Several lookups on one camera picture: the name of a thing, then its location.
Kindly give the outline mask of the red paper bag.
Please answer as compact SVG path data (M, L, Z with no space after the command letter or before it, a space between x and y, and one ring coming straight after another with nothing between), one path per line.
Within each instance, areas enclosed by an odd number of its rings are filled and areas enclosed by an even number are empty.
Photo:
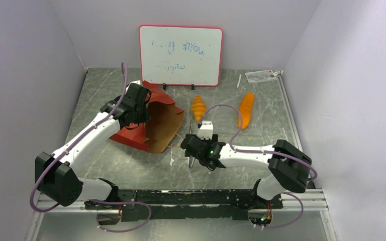
M147 106L151 119L138 127L130 125L131 130L118 131L110 140L148 153L162 153L179 130L184 110L176 106L172 97L157 85L145 80L143 85L151 90Z

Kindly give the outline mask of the orange striped fake croissant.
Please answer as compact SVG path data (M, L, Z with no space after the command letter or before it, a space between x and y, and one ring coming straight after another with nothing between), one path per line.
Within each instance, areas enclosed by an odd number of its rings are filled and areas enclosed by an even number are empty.
M207 107L200 96L195 96L191 103L190 110L192 111L196 122L199 123L201 118L207 111Z

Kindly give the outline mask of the orange fake bread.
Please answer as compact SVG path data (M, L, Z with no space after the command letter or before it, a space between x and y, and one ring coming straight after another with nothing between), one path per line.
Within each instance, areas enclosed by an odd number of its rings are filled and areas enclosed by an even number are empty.
M255 95L254 93L247 93L243 97L240 105L239 105L239 112L240 116L238 118L238 126L241 129L246 129L251 121L252 116L252 110L254 106L255 101Z

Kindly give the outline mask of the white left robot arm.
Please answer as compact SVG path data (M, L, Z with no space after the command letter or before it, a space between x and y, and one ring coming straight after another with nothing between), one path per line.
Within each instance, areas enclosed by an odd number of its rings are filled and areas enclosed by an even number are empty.
M149 121L147 104L151 91L138 81L130 83L124 95L100 108L95 118L72 140L51 154L41 152L35 159L35 191L70 206L78 200L91 200L107 209L120 202L119 188L103 179L79 178L77 172L92 151L124 128Z

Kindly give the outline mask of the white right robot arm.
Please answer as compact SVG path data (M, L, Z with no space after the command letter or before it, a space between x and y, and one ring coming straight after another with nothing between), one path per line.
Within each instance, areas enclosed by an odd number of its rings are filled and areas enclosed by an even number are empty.
M187 156L211 171L231 167L268 169L271 175L259 179L251 194L251 202L258 208L285 191L304 193L309 174L315 173L312 160L286 140L262 147L230 146L220 142L217 134L209 140L188 134L180 146Z

